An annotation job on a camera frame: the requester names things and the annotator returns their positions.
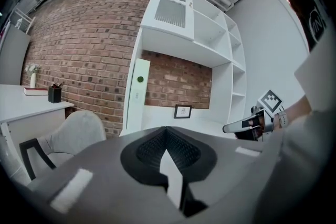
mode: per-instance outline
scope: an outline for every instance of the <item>picture frame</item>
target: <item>picture frame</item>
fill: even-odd
[[[180,105],[175,106],[174,119],[190,119],[192,105]]]

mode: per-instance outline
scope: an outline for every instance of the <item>white desk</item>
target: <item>white desk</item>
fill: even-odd
[[[25,170],[20,143],[44,136],[65,120],[68,102],[52,104],[47,95],[27,96],[24,86],[0,84],[0,127],[9,151]]]

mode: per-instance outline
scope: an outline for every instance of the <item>white shelving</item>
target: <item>white shelving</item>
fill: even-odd
[[[210,68],[231,62],[229,57],[201,43],[154,29],[143,29],[142,49],[175,56]]]
[[[244,108],[245,108],[245,98],[233,95],[228,123],[241,120],[244,115]]]
[[[142,49],[213,69],[209,109],[194,109],[193,120],[180,121],[173,119],[173,108],[150,107],[144,109],[142,129],[171,125],[225,137],[222,126],[242,118],[246,96],[243,43],[236,23],[217,7],[206,0],[150,0],[135,43],[130,73],[134,70],[134,58],[141,55],[138,50]],[[128,102],[132,102],[127,96],[131,82],[129,79],[127,84]],[[126,118],[129,105],[124,107]],[[131,122],[127,118],[127,129]]]

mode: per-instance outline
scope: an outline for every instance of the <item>red book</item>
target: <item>red book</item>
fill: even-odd
[[[48,89],[44,88],[24,88],[25,95],[48,95]]]

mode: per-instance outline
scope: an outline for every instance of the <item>white vase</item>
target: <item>white vase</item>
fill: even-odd
[[[32,76],[30,77],[30,87],[35,88],[36,84],[36,73],[31,74]]]

